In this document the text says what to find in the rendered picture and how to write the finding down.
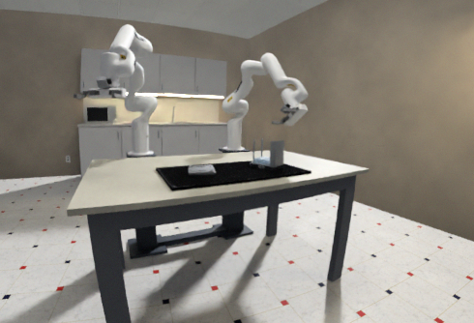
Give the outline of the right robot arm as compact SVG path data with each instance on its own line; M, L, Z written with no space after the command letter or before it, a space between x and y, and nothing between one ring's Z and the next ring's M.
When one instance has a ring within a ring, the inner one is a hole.
M143 86L144 71L134 58L147 57L152 51L153 47L147 39L138 35L131 25L124 25L116 35L109 52L101 55L101 76L96 80L98 87L118 88L119 77L129 77L130 88L125 99L125 108L130 112L143 112L132 120L133 151L128 153L129 156L154 154L149 151L148 121L158 102L154 96L136 94Z

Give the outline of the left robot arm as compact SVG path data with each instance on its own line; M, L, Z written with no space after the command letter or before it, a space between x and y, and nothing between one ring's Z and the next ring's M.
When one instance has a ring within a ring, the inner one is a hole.
M262 67L263 65L263 67ZM275 85L278 88L286 86L295 86L296 91L285 89L281 92L284 102L282 110L291 109L300 104L301 101L308 97L308 93L303 84L294 78L286 77L277 58L272 53L266 53L261 57L261 62L247 60L241 66L242 80L231 95L229 95L222 103L222 110L226 113L236 113L236 115L227 122L227 147L223 147L226 151L244 151L241 147L242 136L242 120L249 110L249 105L242 99L250 92L253 82L251 76L253 74L265 75L270 74Z

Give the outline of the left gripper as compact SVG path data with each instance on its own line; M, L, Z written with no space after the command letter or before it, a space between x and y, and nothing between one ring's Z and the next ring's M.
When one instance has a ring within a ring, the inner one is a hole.
M297 108L292 107L291 109L284 108L282 110L283 113L289 113L289 112L290 113L285 118L282 118L281 122L272 121L271 123L275 125L280 123L280 124L285 124L286 126L293 126L306 112L308 112L308 109L304 104L298 104L297 106L296 106Z

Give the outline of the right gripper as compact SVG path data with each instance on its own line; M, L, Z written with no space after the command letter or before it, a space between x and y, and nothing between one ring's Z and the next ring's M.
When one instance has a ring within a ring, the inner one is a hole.
M112 88L112 87L111 88L100 88L100 89L89 89L89 91L83 91L83 95L74 94L74 98L81 100L81 97L86 98L86 95L89 95L89 98L93 98L93 99L98 99L98 98L116 99L118 97L126 98L126 89L124 89L124 88Z

